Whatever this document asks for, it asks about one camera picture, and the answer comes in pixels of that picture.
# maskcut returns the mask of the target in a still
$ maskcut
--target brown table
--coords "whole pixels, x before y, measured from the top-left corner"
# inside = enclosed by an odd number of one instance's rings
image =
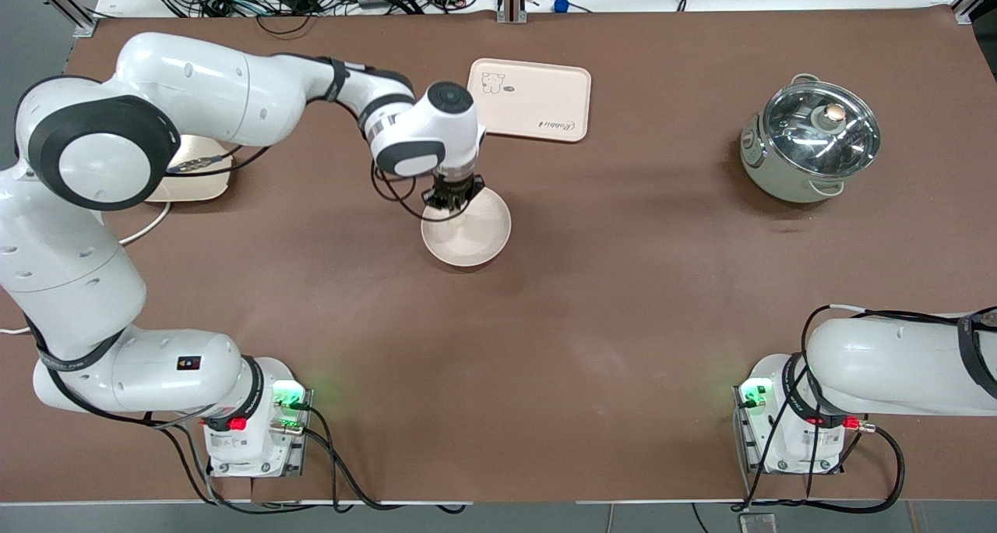
[[[485,141],[480,172],[513,237],[479,270],[428,254],[419,224],[370,188],[349,115],[323,104],[221,199],[178,206],[129,246],[150,290],[138,324],[227,332],[287,362],[380,499],[738,498],[730,387],[798,348],[809,310],[994,302],[997,89],[945,8],[350,17],[289,40],[252,19],[114,19],[69,72],[106,79],[122,43],[152,30],[376,64],[418,90],[484,56],[591,71],[583,142]],[[883,129],[879,159],[818,206],[769,198],[737,156],[745,121],[801,71],[854,90]],[[127,235],[156,212],[111,223]],[[0,300],[0,323],[17,324]],[[0,348],[0,499],[192,498],[167,440],[40,405],[28,339]],[[905,497],[997,497],[997,420],[875,421],[907,454]],[[313,450],[306,476],[252,495],[327,499],[326,469]],[[816,496],[882,497],[893,458],[871,439],[847,471]],[[759,494],[803,482],[766,478]]]

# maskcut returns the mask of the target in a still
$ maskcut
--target white robotic arm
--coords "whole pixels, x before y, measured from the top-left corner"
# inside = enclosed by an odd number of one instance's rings
[[[844,430],[865,425],[858,415],[997,416],[997,328],[981,313],[954,319],[831,319],[813,331],[805,359],[763,358],[738,388],[749,461],[770,441],[766,472],[808,473],[816,438],[813,472],[836,470]]]
[[[100,211],[147,198],[181,134],[269,146],[312,101],[351,111],[380,170],[433,174],[427,203],[460,210],[484,185],[474,175],[484,127],[464,88],[435,83],[416,101],[402,75],[333,58],[264,58],[145,33],[122,47],[106,82],[59,77],[25,93],[18,157],[0,160],[0,284],[39,339],[41,401],[81,411],[203,410],[216,469],[284,472],[281,402],[299,401],[302,387],[284,364],[241,356],[223,334],[134,327],[146,285]]]

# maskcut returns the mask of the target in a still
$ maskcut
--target gray floor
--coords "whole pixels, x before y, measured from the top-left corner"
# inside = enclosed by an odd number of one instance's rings
[[[993,57],[991,64],[997,67],[997,14],[992,15],[986,23],[977,25],[976,31]],[[43,0],[0,0],[0,24],[8,25],[0,39],[0,153],[10,153],[14,104],[31,83],[63,71],[72,49],[72,29]],[[699,508],[710,533],[738,531],[737,516],[727,505],[700,504]],[[909,506],[901,503],[875,516],[830,515],[807,508],[780,508],[773,513],[783,533],[997,531],[997,502],[919,502]],[[270,532],[279,527],[302,532],[335,529],[338,533],[601,533],[608,525],[608,515],[608,506],[576,504],[480,504],[460,516],[446,516],[434,508],[405,508],[387,513],[358,508],[344,516],[315,509],[279,517],[242,516],[199,504],[5,506],[0,507],[0,531],[252,533]],[[613,515],[612,531],[616,533],[700,531],[688,504],[617,505]]]

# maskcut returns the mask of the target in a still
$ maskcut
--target cable connector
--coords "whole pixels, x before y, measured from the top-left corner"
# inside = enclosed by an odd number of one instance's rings
[[[859,420],[858,417],[855,416],[845,416],[844,424],[841,425],[844,426],[844,429],[846,430],[857,431],[858,433],[875,433],[876,431],[875,424],[870,424],[865,422],[865,420]]]

